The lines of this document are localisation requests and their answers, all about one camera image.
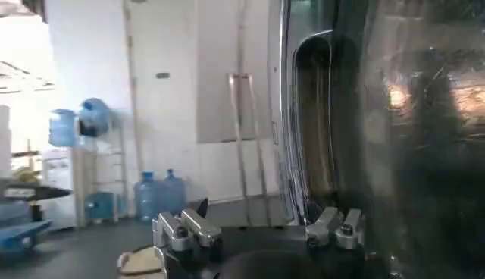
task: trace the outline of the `metal pole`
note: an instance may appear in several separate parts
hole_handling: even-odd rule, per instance
[[[239,178],[241,181],[242,196],[244,197],[244,209],[248,226],[252,226],[251,215],[249,214],[248,185],[246,181],[246,170],[243,158],[243,140],[241,139],[241,123],[239,122],[239,102],[236,94],[235,80],[239,78],[236,74],[229,74],[230,100],[233,106],[234,130],[236,132],[237,161],[239,165]]]
[[[271,226],[271,216],[270,216],[270,206],[268,201],[268,188],[266,186],[266,175],[264,173],[264,162],[263,162],[263,152],[261,149],[261,134],[259,130],[259,119],[258,119],[258,103],[256,94],[254,91],[254,87],[252,84],[252,76],[247,74],[244,76],[248,79],[249,83],[249,95],[251,96],[251,109],[252,109],[252,124],[255,131],[255,140],[256,140],[256,152],[258,153],[258,174],[259,179],[261,180],[261,191],[263,194],[263,203],[264,203],[264,214],[266,217],[266,224]]]

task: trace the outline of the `water bottle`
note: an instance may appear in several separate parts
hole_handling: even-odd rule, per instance
[[[135,184],[137,218],[151,222],[160,212],[160,186],[153,180],[152,171],[142,172],[142,181]]]
[[[76,144],[74,121],[76,114],[68,109],[51,111],[48,141],[53,146],[71,147]]]
[[[174,176],[174,170],[167,170],[167,178],[161,182],[161,210],[178,214],[186,208],[185,183]]]
[[[112,121],[110,109],[97,98],[85,100],[78,115],[80,133],[84,136],[97,137],[107,133]]]

